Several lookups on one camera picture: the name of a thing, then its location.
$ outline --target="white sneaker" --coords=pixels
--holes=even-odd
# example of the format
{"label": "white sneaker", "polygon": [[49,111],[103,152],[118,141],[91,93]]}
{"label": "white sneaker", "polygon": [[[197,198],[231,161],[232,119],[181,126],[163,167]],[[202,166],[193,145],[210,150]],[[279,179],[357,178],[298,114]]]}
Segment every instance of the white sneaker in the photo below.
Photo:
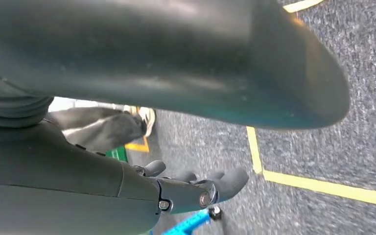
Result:
{"label": "white sneaker", "polygon": [[146,133],[145,137],[149,137],[152,133],[153,124],[155,124],[155,110],[151,108],[141,107],[139,109],[139,116],[146,123]]}
{"label": "white sneaker", "polygon": [[155,124],[155,119],[156,119],[155,110],[151,108],[140,107],[139,112],[138,112],[138,109],[136,106],[125,105],[123,107],[123,111],[129,112],[132,115],[139,114],[139,116],[142,118],[142,120],[146,124],[145,137],[150,136],[150,134],[152,133],[153,124]]}
{"label": "white sneaker", "polygon": [[136,106],[125,105],[125,106],[123,107],[123,111],[124,111],[124,112],[128,112],[128,113],[130,113],[130,114],[132,114],[132,115],[136,115],[136,114],[138,114],[138,109],[136,108]]}

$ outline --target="screw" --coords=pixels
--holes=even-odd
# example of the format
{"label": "screw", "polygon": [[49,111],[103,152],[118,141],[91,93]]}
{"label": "screw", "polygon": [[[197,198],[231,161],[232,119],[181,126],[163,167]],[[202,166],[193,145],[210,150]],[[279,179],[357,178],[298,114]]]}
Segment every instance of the screw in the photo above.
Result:
{"label": "screw", "polygon": [[210,217],[213,220],[220,220],[222,218],[222,210],[220,207],[210,208]]}
{"label": "screw", "polygon": [[203,192],[200,195],[200,206],[202,208],[207,207],[211,202],[210,194],[208,192]]}
{"label": "screw", "polygon": [[169,208],[169,202],[167,201],[160,201],[159,202],[159,209],[166,211]]}

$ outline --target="gray pants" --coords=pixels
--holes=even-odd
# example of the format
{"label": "gray pants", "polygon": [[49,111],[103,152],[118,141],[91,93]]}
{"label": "gray pants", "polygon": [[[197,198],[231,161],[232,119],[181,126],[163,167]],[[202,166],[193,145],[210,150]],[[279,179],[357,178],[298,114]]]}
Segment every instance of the gray pants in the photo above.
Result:
{"label": "gray pants", "polygon": [[100,153],[141,138],[146,132],[146,123],[139,115],[103,107],[51,112],[46,119],[61,128],[68,142]]}

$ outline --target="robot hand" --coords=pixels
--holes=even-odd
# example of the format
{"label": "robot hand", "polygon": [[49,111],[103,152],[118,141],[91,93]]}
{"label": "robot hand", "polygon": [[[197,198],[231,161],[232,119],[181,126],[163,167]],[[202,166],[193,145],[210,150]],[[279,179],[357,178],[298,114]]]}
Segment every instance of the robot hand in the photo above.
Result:
{"label": "robot hand", "polygon": [[207,179],[197,180],[194,173],[183,171],[175,178],[159,178],[166,166],[153,161],[146,167],[133,166],[135,171],[159,189],[158,207],[167,213],[198,211],[209,205],[229,200],[246,185],[249,176],[243,169],[216,172]]}

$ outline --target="yellow tape line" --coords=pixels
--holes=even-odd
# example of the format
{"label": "yellow tape line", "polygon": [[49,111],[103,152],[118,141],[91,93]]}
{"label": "yellow tape line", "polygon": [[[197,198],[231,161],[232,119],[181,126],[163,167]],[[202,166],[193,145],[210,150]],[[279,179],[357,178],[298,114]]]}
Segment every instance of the yellow tape line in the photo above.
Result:
{"label": "yellow tape line", "polygon": [[355,188],[321,180],[314,180],[305,177],[298,177],[294,175],[287,175],[264,170],[260,161],[260,153],[256,152],[259,151],[259,146],[257,144],[255,129],[253,127],[247,127],[247,135],[249,138],[250,151],[252,154],[253,169],[257,174],[263,173],[265,180],[376,204],[375,190]]}
{"label": "yellow tape line", "polygon": [[346,197],[362,202],[376,204],[376,191],[355,188],[326,181],[314,180],[293,175],[286,175],[272,171],[263,171],[264,179],[267,181],[289,185],[297,188],[305,188],[308,190],[323,192],[340,197]]}
{"label": "yellow tape line", "polygon": [[250,152],[252,153],[253,170],[260,174],[263,172],[263,167],[260,161],[260,151],[257,145],[256,130],[253,127],[247,127],[247,136],[249,139]]}
{"label": "yellow tape line", "polygon": [[137,144],[137,143],[128,143],[124,147],[127,150],[135,150],[139,152],[149,153],[149,145],[148,145],[148,141],[146,140],[146,137],[143,137],[143,145]]}
{"label": "yellow tape line", "polygon": [[283,8],[290,13],[298,12],[320,4],[324,0],[303,0],[284,6]]}

